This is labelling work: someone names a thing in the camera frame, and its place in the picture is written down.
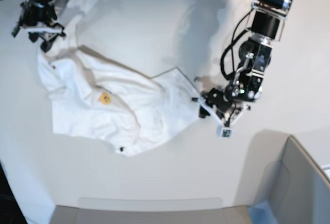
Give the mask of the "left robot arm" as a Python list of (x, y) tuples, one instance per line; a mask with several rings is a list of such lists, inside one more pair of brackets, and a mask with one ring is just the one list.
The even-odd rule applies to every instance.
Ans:
[[(253, 0), (250, 11), (254, 15), (252, 25), (239, 35), (232, 35), (229, 46), (220, 58), (220, 71), (227, 80), (225, 87), (217, 86), (203, 92), (192, 101), (199, 103), (199, 117), (212, 117), (217, 123), (217, 136), (231, 138), (233, 125), (240, 116), (251, 109), (262, 94), (265, 70), (270, 64), (272, 42), (279, 41), (293, 0)], [(250, 36), (238, 51), (240, 62), (229, 74), (225, 72), (224, 59), (234, 52), (236, 43), (246, 34)]]

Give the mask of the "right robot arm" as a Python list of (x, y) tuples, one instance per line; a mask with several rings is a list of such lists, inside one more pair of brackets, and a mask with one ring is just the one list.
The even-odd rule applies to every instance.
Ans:
[(64, 26), (57, 22), (54, 0), (27, 0), (21, 3), (21, 8), (19, 20), (11, 33), (13, 37), (23, 29), (31, 42), (42, 40), (40, 48), (45, 53), (58, 37), (66, 37)]

